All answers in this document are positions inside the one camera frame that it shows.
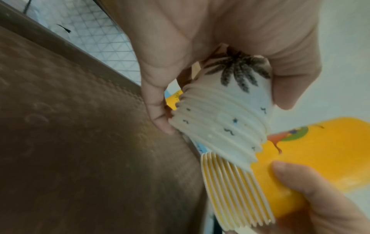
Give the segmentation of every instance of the geometric patterned surface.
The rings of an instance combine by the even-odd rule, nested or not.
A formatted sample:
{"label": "geometric patterned surface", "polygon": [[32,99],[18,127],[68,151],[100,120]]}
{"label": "geometric patterned surface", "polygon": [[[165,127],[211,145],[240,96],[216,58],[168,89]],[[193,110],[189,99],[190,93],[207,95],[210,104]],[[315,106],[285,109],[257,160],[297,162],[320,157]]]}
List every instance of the geometric patterned surface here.
{"label": "geometric patterned surface", "polygon": [[0,233],[187,233],[204,189],[140,95],[0,27]]}
{"label": "geometric patterned surface", "polygon": [[93,0],[33,0],[31,6],[38,13],[37,21],[45,27],[141,84],[139,64],[129,39]]}

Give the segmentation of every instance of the brown surface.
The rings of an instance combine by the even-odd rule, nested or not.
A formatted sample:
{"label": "brown surface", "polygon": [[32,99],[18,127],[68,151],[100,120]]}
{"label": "brown surface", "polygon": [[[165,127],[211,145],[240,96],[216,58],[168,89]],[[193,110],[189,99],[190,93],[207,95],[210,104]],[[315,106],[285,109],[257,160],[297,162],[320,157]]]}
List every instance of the brown surface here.
{"label": "brown surface", "polygon": [[203,182],[141,97],[0,27],[0,233],[186,233]]}

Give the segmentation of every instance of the stack of cups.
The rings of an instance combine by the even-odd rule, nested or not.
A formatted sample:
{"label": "stack of cups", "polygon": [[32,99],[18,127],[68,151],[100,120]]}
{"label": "stack of cups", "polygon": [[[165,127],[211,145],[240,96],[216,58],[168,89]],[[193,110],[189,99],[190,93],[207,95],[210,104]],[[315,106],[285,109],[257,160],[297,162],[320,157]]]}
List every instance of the stack of cups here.
{"label": "stack of cups", "polygon": [[[254,178],[250,164],[257,161],[255,153],[262,151],[261,144],[267,141],[274,106],[270,75],[271,68],[265,58],[247,55],[231,46],[222,45],[193,82],[184,87],[184,94],[180,96],[177,110],[172,112],[170,124]],[[234,205],[237,198],[233,200],[234,203],[231,200],[227,203],[227,196],[222,194],[230,194],[232,191],[237,193],[237,188],[232,183],[225,183],[217,192],[212,189],[212,183],[207,182],[215,182],[222,177],[222,173],[220,177],[207,173],[211,171],[210,165],[212,170],[223,172],[223,164],[209,164],[207,160],[210,159],[210,154],[202,155],[203,177],[216,217],[224,230],[254,226],[255,221],[262,219],[259,216],[264,217],[266,223],[274,220],[271,215],[266,218],[270,212],[268,204],[263,201],[263,194],[258,197],[262,204],[266,204],[264,214],[253,213],[252,207],[258,206],[257,200],[245,200],[252,214],[248,216],[247,212],[238,212],[236,215]],[[251,197],[254,188],[248,188],[247,193]],[[212,197],[220,197],[220,200],[225,201],[223,209]]]}

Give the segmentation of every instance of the yellow cup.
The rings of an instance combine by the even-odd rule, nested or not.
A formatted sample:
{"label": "yellow cup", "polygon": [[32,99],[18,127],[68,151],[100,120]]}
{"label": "yellow cup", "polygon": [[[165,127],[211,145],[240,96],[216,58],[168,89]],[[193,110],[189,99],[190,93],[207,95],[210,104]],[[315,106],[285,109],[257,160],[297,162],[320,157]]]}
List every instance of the yellow cup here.
{"label": "yellow cup", "polygon": [[279,183],[271,162],[310,166],[342,192],[370,183],[370,124],[339,118],[268,136],[257,163],[245,172],[214,153],[202,155],[202,172],[224,230],[269,224],[305,207],[301,194]]}

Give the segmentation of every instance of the human hand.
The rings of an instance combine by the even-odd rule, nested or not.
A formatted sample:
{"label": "human hand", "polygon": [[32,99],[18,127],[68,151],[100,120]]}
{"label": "human hand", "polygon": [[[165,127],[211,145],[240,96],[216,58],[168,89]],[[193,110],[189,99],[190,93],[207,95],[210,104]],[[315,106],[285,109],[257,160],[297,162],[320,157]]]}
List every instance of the human hand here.
{"label": "human hand", "polygon": [[302,193],[309,202],[303,210],[258,228],[259,234],[369,234],[370,221],[341,192],[313,169],[273,162],[272,169],[285,186]]}
{"label": "human hand", "polygon": [[108,11],[130,38],[141,70],[141,89],[152,122],[174,129],[165,116],[164,91],[220,43],[268,58],[273,98],[293,107],[321,71],[317,27],[321,0],[114,0]]}

